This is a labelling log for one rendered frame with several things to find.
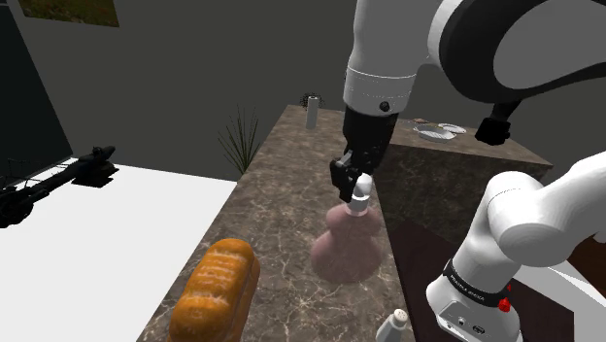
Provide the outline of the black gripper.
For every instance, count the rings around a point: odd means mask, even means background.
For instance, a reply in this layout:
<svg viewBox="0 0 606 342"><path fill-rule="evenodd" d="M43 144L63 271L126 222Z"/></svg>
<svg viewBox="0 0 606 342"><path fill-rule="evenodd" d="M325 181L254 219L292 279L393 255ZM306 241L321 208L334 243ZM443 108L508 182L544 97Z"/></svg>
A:
<svg viewBox="0 0 606 342"><path fill-rule="evenodd" d="M368 116L346 108L343 135L344 155L329 163L331 183L339 189L339 198L350 203L357 179L363 173L373 175L379 167L393 134L399 114Z"/></svg>

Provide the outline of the pink bottle with white cap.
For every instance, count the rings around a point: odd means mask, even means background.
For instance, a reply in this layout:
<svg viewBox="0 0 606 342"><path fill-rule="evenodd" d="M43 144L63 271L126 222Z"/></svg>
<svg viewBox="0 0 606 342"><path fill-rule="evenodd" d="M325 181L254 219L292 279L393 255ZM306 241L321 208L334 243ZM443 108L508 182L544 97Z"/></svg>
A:
<svg viewBox="0 0 606 342"><path fill-rule="evenodd" d="M362 173L350 202L336 205L326 213L327 230L314 242L310 257L315 273L327 282L362 282L383 261L383 250L375 241L383 219L369 205L372 186L372 177Z"/></svg>

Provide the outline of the spiky green plant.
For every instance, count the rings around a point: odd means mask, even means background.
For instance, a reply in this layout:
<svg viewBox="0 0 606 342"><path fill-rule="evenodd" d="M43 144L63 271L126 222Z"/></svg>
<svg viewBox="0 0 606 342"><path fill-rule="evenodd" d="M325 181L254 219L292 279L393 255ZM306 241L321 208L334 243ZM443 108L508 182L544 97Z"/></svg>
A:
<svg viewBox="0 0 606 342"><path fill-rule="evenodd" d="M259 119L255 109L248 116L244 107L236 105L236 115L229 116L229 124L219 132L218 141L225 159L244 175L256 156L261 143L256 140Z"/></svg>

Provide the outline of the white salt shaker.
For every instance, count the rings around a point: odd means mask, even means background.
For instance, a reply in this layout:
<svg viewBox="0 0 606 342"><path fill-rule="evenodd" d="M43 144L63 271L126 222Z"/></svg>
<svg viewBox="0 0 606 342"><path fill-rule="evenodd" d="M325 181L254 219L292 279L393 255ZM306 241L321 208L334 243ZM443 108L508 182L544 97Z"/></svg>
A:
<svg viewBox="0 0 606 342"><path fill-rule="evenodd" d="M409 325L409 316L402 309L395 309L376 332L376 342L401 342L402 334Z"/></svg>

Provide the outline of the brown bread loaf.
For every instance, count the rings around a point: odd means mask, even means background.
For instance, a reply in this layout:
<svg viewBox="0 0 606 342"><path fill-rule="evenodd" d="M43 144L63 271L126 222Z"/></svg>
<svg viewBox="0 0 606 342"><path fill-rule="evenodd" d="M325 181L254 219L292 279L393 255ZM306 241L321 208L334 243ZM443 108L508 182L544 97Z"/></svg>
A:
<svg viewBox="0 0 606 342"><path fill-rule="evenodd" d="M217 241L188 279L166 342L241 342L259 275L249 243Z"/></svg>

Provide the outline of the white table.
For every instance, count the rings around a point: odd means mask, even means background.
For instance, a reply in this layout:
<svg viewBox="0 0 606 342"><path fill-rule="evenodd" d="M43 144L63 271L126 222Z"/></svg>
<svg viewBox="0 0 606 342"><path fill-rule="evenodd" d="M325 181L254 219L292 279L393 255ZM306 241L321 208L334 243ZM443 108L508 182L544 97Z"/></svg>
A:
<svg viewBox="0 0 606 342"><path fill-rule="evenodd" d="M235 189L121 165L0 228L0 342L137 342Z"/></svg>

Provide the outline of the black long telescope-shaped object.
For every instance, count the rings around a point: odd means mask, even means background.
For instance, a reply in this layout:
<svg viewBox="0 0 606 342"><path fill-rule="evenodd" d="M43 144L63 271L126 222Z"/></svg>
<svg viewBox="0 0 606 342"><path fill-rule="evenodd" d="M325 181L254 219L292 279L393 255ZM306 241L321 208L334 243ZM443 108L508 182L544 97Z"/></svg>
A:
<svg viewBox="0 0 606 342"><path fill-rule="evenodd" d="M115 146L93 147L90 154L79 157L73 163L60 164L62 170L29 187L30 178L23 178L22 188L8 186L0 189L0 228L21 223L32 212L34 204L49 196L63 185L102 188L108 184L118 169L110 161Z"/></svg>

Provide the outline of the green brown wall picture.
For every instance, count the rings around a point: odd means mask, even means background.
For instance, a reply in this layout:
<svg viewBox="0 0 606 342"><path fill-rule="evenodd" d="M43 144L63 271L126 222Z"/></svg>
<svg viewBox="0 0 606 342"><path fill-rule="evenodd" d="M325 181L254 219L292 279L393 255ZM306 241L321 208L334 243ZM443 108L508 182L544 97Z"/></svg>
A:
<svg viewBox="0 0 606 342"><path fill-rule="evenodd" d="M17 0L27 17L119 27L114 0Z"/></svg>

